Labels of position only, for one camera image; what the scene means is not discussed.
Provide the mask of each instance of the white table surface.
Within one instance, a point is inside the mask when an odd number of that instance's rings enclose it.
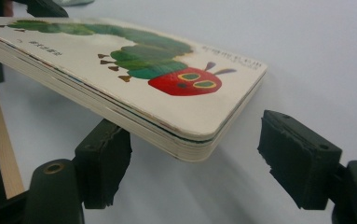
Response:
[[[71,17],[111,17],[255,58],[265,81],[212,156],[178,161],[132,135],[130,167],[115,205],[85,210],[87,223],[331,223],[299,210],[257,152],[265,109],[291,115],[357,160],[357,2],[118,1],[67,7]],[[15,5],[16,17],[30,17]],[[28,188],[33,170],[72,159],[102,119],[6,68],[0,101]]]

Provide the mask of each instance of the board book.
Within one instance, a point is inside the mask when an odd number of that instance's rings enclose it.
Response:
[[[203,161],[264,63],[112,19],[0,18],[0,62],[183,161]]]

